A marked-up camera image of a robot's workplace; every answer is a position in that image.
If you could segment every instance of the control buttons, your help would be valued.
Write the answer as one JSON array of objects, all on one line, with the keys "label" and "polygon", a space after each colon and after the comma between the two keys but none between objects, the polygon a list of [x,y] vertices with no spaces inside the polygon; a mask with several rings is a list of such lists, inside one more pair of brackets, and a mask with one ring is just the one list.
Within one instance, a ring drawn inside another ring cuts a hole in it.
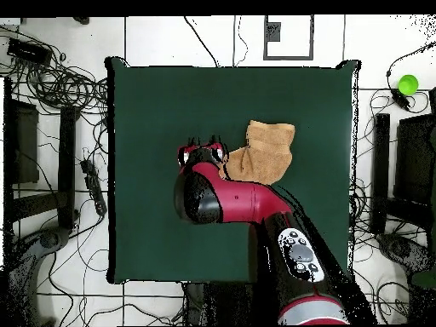
[{"label": "control buttons", "polygon": [[318,268],[313,263],[309,263],[309,270],[312,272],[317,272]]},{"label": "control buttons", "polygon": [[302,244],[296,244],[292,247],[290,258],[297,262],[310,262],[313,260],[313,252]]},{"label": "control buttons", "polygon": [[306,266],[304,266],[302,263],[297,263],[295,269],[297,272],[304,272],[306,271]]}]

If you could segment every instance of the white floor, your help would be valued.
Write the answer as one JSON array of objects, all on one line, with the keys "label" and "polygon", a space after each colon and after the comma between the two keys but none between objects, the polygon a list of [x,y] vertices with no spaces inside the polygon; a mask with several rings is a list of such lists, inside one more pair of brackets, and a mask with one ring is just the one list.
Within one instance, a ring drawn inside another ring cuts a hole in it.
[{"label": "white floor", "polygon": [[[233,16],[188,17],[196,28],[199,36],[208,46],[220,66],[232,65],[233,51]],[[420,48],[425,43],[435,40],[436,36],[431,27],[425,27],[426,18],[412,15],[315,15],[314,23],[314,55],[313,60],[305,61],[264,61],[263,60],[263,16],[242,16],[240,21],[240,37],[248,47],[236,36],[235,63],[240,66],[327,66],[334,67],[342,60],[361,60],[362,69],[359,74],[359,134],[364,133],[364,126],[370,119],[370,97],[379,88],[386,88],[386,71],[389,65],[401,55],[405,55]],[[238,27],[240,15],[236,17]],[[197,40],[192,29],[182,17],[129,17],[125,18],[91,18],[90,24],[82,26],[73,18],[27,19],[20,26],[20,31],[36,37],[45,43],[55,45],[66,54],[68,66],[79,66],[91,72],[96,80],[106,77],[104,59],[107,56],[120,56],[131,66],[166,65],[166,66],[214,66],[208,53]],[[6,41],[0,37],[0,61],[7,59]],[[420,89],[432,89],[436,86],[436,71],[433,63],[432,49],[423,54],[400,61],[394,68],[391,83],[396,85],[398,79],[407,73],[417,76]],[[26,94],[26,89],[20,87],[20,93]],[[424,105],[423,97],[416,96],[416,108]],[[373,106],[382,106],[383,99]],[[394,124],[401,118],[411,114],[400,110],[397,106],[390,106],[384,112],[391,114],[392,139],[395,139]],[[91,123],[100,119],[89,116]],[[40,116],[40,129],[51,136],[59,136],[59,120],[56,117]],[[93,149],[95,141],[92,127],[84,121],[77,122],[77,157],[83,157],[83,148]],[[58,148],[59,142],[47,138],[42,132],[38,134],[39,144],[52,143]],[[359,142],[358,154],[369,149],[366,141]],[[370,183],[371,152],[359,158],[358,177],[365,184]],[[56,189],[57,184],[57,154],[50,146],[40,147],[38,162],[44,169],[49,182]],[[106,178],[106,167],[103,157],[96,159],[100,169],[100,178]],[[390,169],[390,187],[392,191],[393,172]],[[16,191],[16,197],[35,194],[41,190],[47,191],[43,179],[37,185],[21,185]],[[83,181],[83,174],[77,167],[76,176],[76,207],[89,198]],[[14,231],[21,236],[37,230],[54,212],[38,215],[14,224]],[[87,202],[82,209],[81,229],[93,225],[98,217],[94,205]],[[140,310],[158,316],[174,316],[181,308],[182,291],[179,284],[157,282],[128,282],[126,285],[112,285],[106,281],[106,272],[86,272],[85,283],[83,275],[85,265],[79,255],[75,253],[77,243],[86,238],[81,235],[79,240],[70,242],[58,252],[55,270],[66,261],[65,265],[55,271],[53,280],[63,290],[73,295],[74,307],[63,325],[82,326],[83,321],[78,317],[79,304],[86,295],[86,322],[90,326],[120,326],[147,325],[153,321],[152,317],[140,313],[131,306],[122,308],[123,304],[133,304]],[[81,248],[84,260],[100,249],[108,247],[107,220],[100,224],[90,235],[86,244]],[[364,276],[374,288],[387,281],[398,281],[405,284],[404,273],[392,262],[385,259],[378,250],[362,247],[355,253],[355,260],[361,261],[368,257],[368,261],[356,262],[354,268]],[[46,279],[53,257],[44,261],[39,273],[38,298],[40,311],[43,316],[55,316],[60,320],[70,307],[71,301],[55,290]],[[89,265],[97,270],[107,268],[107,252],[97,253]],[[361,277],[356,276],[364,292],[370,293],[370,285]],[[395,299],[407,301],[407,295],[400,288],[389,286],[383,289],[381,297],[385,301],[394,302]],[[98,314],[100,311],[111,313]],[[398,314],[386,316],[389,323],[404,322]]]}]

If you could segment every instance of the black frame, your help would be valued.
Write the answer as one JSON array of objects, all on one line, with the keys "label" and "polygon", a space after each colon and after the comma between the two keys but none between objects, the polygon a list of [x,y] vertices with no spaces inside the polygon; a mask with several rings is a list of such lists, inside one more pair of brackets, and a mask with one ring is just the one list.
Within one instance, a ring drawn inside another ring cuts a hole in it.
[{"label": "black frame", "polygon": [[[12,82],[5,79],[4,90],[4,169],[14,167],[13,144],[14,107],[12,106]],[[60,148],[58,169],[58,191],[14,199],[13,177],[4,172],[4,219],[3,229],[13,234],[13,224],[16,221],[39,215],[52,209],[57,209],[59,227],[72,230],[74,228],[75,210],[75,154],[76,154],[76,121],[80,111],[74,106],[65,106],[60,110]]]},{"label": "black frame", "polygon": [[308,56],[268,56],[267,45],[270,41],[280,41],[279,33],[275,37],[271,37],[270,29],[276,27],[280,29],[281,23],[270,23],[268,15],[265,15],[264,25],[264,43],[263,43],[263,60],[313,60],[313,32],[315,28],[315,15],[310,15],[310,38],[309,38],[309,55]]},{"label": "black frame", "polygon": [[[430,105],[433,116],[436,88],[429,92]],[[388,166],[389,166],[389,129],[390,115],[379,113],[374,117],[374,149],[377,155],[372,164],[371,175],[371,206],[369,232],[383,234],[387,221],[387,215],[392,215],[420,228],[427,233],[428,250],[436,251],[436,242],[432,241],[430,233],[433,227],[433,209],[431,205],[417,204],[398,198],[387,196]]]}]

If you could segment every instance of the black cable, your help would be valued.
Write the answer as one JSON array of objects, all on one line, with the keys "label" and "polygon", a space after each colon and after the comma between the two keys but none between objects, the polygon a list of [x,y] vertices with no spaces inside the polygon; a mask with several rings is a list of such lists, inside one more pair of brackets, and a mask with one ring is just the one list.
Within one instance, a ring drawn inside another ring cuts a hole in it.
[{"label": "black cable", "polygon": [[238,37],[239,39],[241,39],[241,41],[244,43],[245,45],[245,54],[244,54],[244,58],[240,61],[238,61],[238,63],[236,64],[236,66],[239,65],[239,63],[243,62],[245,60],[245,57],[247,56],[247,53],[249,52],[249,46],[247,45],[247,43],[241,38],[241,33],[239,32],[240,28],[241,28],[241,20],[242,20],[242,15],[239,16],[239,24],[238,24]]},{"label": "black cable", "polygon": [[134,309],[136,309],[136,310],[139,311],[140,313],[145,314],[145,315],[148,316],[148,317],[155,318],[155,319],[158,320],[161,324],[167,324],[168,326],[174,326],[174,325],[171,323],[171,320],[170,320],[169,318],[167,318],[167,317],[158,317],[158,316],[155,316],[155,315],[153,315],[153,314],[151,314],[151,313],[148,313],[148,312],[146,312],[146,311],[141,310],[140,308],[138,308],[136,305],[134,305],[134,304],[132,304],[132,303],[126,303],[124,306],[120,306],[120,307],[114,308],[114,309],[112,309],[112,310],[110,310],[110,311],[100,311],[100,312],[94,313],[94,314],[91,316],[91,318],[89,319],[89,321],[88,321],[88,323],[86,324],[85,327],[89,327],[89,324],[91,323],[92,319],[93,319],[95,316],[100,315],[100,314],[104,314],[104,313],[114,313],[114,312],[116,312],[116,311],[118,311],[118,310],[121,310],[123,307],[133,307]]},{"label": "black cable", "polygon": [[436,42],[428,43],[427,45],[424,45],[424,46],[420,47],[419,49],[417,49],[415,51],[412,51],[411,53],[408,53],[406,55],[400,56],[398,59],[394,60],[393,63],[390,65],[390,67],[387,69],[387,72],[386,72],[387,86],[389,87],[389,89],[392,91],[391,84],[389,83],[389,77],[391,76],[391,74],[392,74],[391,70],[392,70],[393,66],[395,65],[395,63],[397,61],[400,61],[400,60],[402,60],[402,59],[404,59],[404,58],[406,58],[408,56],[411,56],[413,54],[417,54],[417,53],[420,53],[420,52],[422,53],[424,50],[431,49],[435,45],[436,45]]},{"label": "black cable", "polygon": [[62,289],[60,289],[58,286],[56,286],[55,283],[53,282],[53,280],[51,279],[51,275],[52,275],[52,272],[53,272],[53,268],[55,267],[55,263],[56,263],[56,258],[57,258],[57,254],[56,254],[56,252],[55,252],[55,253],[54,253],[53,263],[51,264],[51,268],[50,268],[50,270],[49,270],[49,281],[50,281],[51,285],[52,285],[55,289],[57,289],[61,294],[66,295],[68,298],[70,298],[70,300],[71,300],[71,302],[72,302],[72,304],[70,305],[70,308],[69,308],[68,311],[66,312],[64,318],[63,318],[63,319],[60,321],[60,323],[59,323],[59,327],[61,327],[62,324],[64,323],[66,317],[68,316],[68,314],[69,314],[70,311],[72,310],[72,306],[74,305],[74,300],[73,300],[73,298],[71,297],[71,295],[68,295],[64,290],[62,290]]},{"label": "black cable", "polygon": [[206,49],[206,51],[209,53],[210,57],[212,58],[212,60],[215,63],[215,66],[218,67],[218,62],[216,61],[216,59],[214,58],[214,56],[212,55],[212,53],[210,53],[208,47],[203,43],[203,40],[201,39],[201,37],[198,35],[197,31],[195,30],[195,28],[192,26],[192,24],[187,20],[186,16],[183,16],[183,19],[185,19],[185,22],[189,25],[189,27],[192,29],[192,31],[194,32],[195,36],[197,37],[197,39],[199,40],[199,42],[203,45],[203,47]]},{"label": "black cable", "polygon": [[403,290],[406,290],[408,293],[409,293],[409,289],[407,289],[406,287],[404,287],[402,284],[400,284],[399,282],[386,282],[385,284],[382,284],[378,289],[377,289],[377,292],[376,292],[376,299],[377,299],[377,307],[378,307],[378,310],[379,310],[379,312],[380,312],[380,316],[381,316],[381,319],[383,320],[383,322],[385,323],[385,324],[389,324],[388,323],[388,321],[385,319],[385,317],[384,317],[384,312],[382,311],[382,303],[380,302],[380,291],[384,288],[384,287],[386,287],[386,286],[388,286],[388,285],[390,285],[390,284],[395,284],[396,286],[398,286],[398,287],[401,287]]}]

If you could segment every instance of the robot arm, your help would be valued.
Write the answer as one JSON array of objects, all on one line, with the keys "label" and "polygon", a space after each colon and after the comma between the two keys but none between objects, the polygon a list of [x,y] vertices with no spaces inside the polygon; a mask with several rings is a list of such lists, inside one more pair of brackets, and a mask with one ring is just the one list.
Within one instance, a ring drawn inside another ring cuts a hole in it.
[{"label": "robot arm", "polygon": [[222,154],[222,144],[213,141],[179,149],[174,194],[179,217],[194,224],[255,225],[253,237],[267,253],[279,324],[375,324],[364,294],[342,272],[310,221],[295,218],[269,186],[220,178]]}]

